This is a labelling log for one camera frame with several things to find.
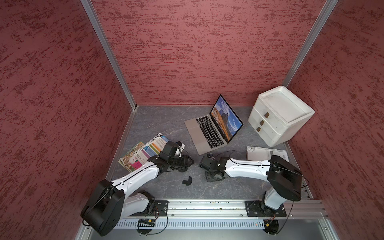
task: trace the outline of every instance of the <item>spiral notebook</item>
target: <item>spiral notebook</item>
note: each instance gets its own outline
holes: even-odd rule
[[[247,146],[247,160],[248,161],[264,161],[270,160],[272,155],[282,157],[289,162],[287,151],[279,149],[271,149],[265,147],[252,147]]]

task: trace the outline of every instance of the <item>magazine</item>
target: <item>magazine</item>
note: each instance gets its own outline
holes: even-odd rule
[[[150,157],[158,155],[167,142],[169,142],[169,139],[159,133],[146,144],[143,142],[137,143],[119,159],[119,163],[129,172],[133,172],[143,166]]]

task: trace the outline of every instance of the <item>gray marble floor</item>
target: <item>gray marble floor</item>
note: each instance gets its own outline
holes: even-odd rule
[[[248,123],[252,107],[233,107],[233,109],[244,126],[227,146],[213,151],[213,154],[236,150],[231,157],[246,160],[247,146],[268,146]],[[271,187],[269,183],[262,180],[245,177],[228,178],[221,182],[206,182],[204,171],[198,167],[202,155],[198,155],[184,121],[208,114],[210,110],[211,107],[141,106],[138,108],[124,144],[124,154],[139,141],[145,143],[162,132],[169,140],[184,143],[185,149],[195,161],[188,171],[163,173],[144,184],[139,190],[146,190],[157,199],[260,199],[264,191]],[[283,144],[274,148],[285,149]],[[118,164],[113,179],[127,173],[128,171]],[[188,176],[193,179],[190,186],[181,183],[182,180],[187,180]]]

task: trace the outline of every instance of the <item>black cable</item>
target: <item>black cable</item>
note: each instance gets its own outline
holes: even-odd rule
[[[84,219],[83,219],[83,225],[86,226],[86,227],[90,226],[90,225],[87,225],[87,224],[84,223]]]
[[[163,230],[161,230],[161,231],[159,231],[157,233],[147,233],[146,235],[156,235],[156,234],[162,233],[167,228],[167,226],[168,226],[168,215],[167,215],[167,213],[165,211],[163,211],[163,210],[160,210],[160,209],[157,209],[156,211],[162,211],[166,215],[166,217],[167,217],[167,224],[166,224],[166,226],[164,227]]]
[[[231,159],[231,154],[232,154],[232,153],[233,153],[233,152],[231,152],[231,153],[229,154],[229,160],[231,160],[231,161],[232,161],[233,163],[235,163],[235,164],[239,164],[239,165],[247,165],[247,166],[268,166],[268,167],[276,167],[276,168],[280,168],[280,169],[286,170],[286,171],[288,171],[288,172],[292,172],[292,173],[294,173],[294,174],[296,174],[296,175],[299,175],[299,176],[301,176],[302,178],[304,178],[308,183],[307,183],[307,185],[302,186],[301,188],[307,187],[307,186],[309,186],[309,184],[310,184],[310,181],[308,180],[308,178],[304,177],[303,175],[301,175],[301,174],[299,174],[299,173],[297,173],[297,172],[293,172],[293,171],[288,170],[288,169],[285,169],[285,168],[283,168],[283,167],[278,167],[278,166],[275,166],[275,165],[244,164],[244,163],[234,162],[234,161]]]
[[[236,150],[229,150],[229,151],[225,151],[225,152],[222,152],[222,153],[219,153],[218,155],[216,155],[216,156],[214,156],[214,159],[217,157],[217,156],[219,156],[220,154],[223,154],[223,153],[226,153],[226,152],[236,152]]]
[[[192,159],[192,156],[189,154],[189,152],[187,152],[187,150],[185,150],[184,148],[182,148],[182,147],[180,147],[180,146],[179,146],[179,148],[183,149],[183,150],[189,155],[189,157],[191,158],[191,160],[193,160],[193,159]]]
[[[289,213],[287,215],[287,219],[285,219],[285,222],[283,224],[283,226],[280,228],[280,230],[276,233],[276,235],[283,229],[283,227],[285,226],[285,224],[287,223],[287,220],[289,218],[289,215],[291,215],[291,211],[292,211],[292,208],[293,208],[293,201],[292,201],[292,207],[291,207],[291,210],[289,210]]]
[[[102,197],[100,197],[97,201],[96,201],[96,203],[92,206],[92,207],[90,207],[89,209],[87,209],[87,211],[84,213],[84,216],[83,216],[83,221],[84,221],[84,218],[86,217],[86,215],[88,215],[89,214],[89,212],[96,206],[96,204],[98,204],[110,191],[112,191],[114,188],[116,188],[117,186],[119,186],[119,185],[121,185],[123,182],[126,182],[126,181],[128,181],[130,178],[132,178],[132,177],[134,177],[134,176],[136,176],[137,174],[139,174],[141,171],[143,171],[144,169],[147,169],[147,168],[149,168],[149,167],[152,167],[152,166],[154,166],[155,164],[152,164],[152,165],[150,165],[150,166],[148,166],[148,167],[146,167],[146,168],[143,168],[143,169],[141,169],[139,172],[137,172],[136,174],[134,174],[134,175],[132,175],[132,176],[130,176],[129,178],[127,178],[126,180],[124,180],[124,181],[122,181],[121,183],[119,183],[119,184],[117,184],[116,186],[113,186],[111,189],[109,189]]]

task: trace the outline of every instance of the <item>mounting plate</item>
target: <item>mounting plate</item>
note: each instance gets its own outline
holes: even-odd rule
[[[245,209],[247,211],[248,217],[273,217],[276,214],[276,217],[286,217],[287,213],[285,212],[284,205],[281,204],[279,209],[276,210],[276,213],[268,213],[263,211],[261,204],[263,201],[245,201]]]
[[[217,180],[213,180],[211,175],[208,172],[205,172],[205,178],[207,179],[207,182],[216,182]]]
[[[165,201],[165,200],[155,200],[155,203],[153,205],[155,213],[153,213],[153,214],[156,214],[156,216],[157,216],[157,212],[155,210],[156,207],[159,210],[163,210],[165,212],[164,213],[162,211],[159,211],[159,217],[165,217],[166,213],[168,212],[168,201]],[[135,213],[135,214],[132,214],[131,216],[132,217],[141,217],[141,216],[145,216],[145,215],[142,215],[140,213]]]

